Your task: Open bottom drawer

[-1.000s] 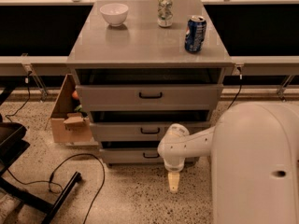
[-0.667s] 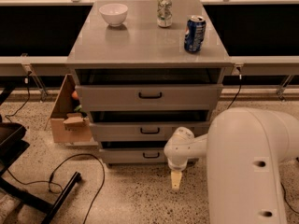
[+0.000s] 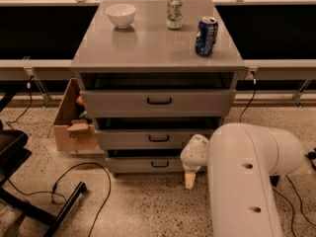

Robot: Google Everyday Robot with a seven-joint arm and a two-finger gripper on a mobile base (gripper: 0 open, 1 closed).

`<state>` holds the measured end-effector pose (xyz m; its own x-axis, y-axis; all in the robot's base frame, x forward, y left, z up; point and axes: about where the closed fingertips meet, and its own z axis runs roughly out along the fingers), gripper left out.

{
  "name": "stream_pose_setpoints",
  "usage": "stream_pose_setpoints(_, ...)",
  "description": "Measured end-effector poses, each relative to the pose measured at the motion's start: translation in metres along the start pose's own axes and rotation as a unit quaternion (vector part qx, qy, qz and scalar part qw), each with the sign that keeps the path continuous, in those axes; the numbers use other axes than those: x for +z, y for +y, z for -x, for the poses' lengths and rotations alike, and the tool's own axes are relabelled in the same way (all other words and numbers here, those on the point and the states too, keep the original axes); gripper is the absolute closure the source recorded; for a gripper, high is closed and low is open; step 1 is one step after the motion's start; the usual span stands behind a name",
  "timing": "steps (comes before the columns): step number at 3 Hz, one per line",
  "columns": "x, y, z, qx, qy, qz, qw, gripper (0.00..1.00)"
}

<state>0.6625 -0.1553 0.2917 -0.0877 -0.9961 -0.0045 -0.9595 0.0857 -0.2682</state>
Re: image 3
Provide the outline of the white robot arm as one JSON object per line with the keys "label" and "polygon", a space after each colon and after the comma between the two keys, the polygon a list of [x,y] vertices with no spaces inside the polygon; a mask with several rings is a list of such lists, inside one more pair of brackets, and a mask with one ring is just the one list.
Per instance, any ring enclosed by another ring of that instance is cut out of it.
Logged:
{"label": "white robot arm", "polygon": [[214,237],[283,237],[271,176],[297,170],[303,145],[291,132],[229,123],[194,135],[181,152],[186,187],[207,168]]}

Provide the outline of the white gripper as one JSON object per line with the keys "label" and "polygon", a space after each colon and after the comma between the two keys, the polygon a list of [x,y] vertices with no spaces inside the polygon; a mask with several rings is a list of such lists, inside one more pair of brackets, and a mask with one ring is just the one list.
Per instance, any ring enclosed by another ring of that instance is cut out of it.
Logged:
{"label": "white gripper", "polygon": [[196,172],[207,165],[208,139],[195,134],[181,152],[180,159],[185,173],[185,187],[191,190],[194,187]]}

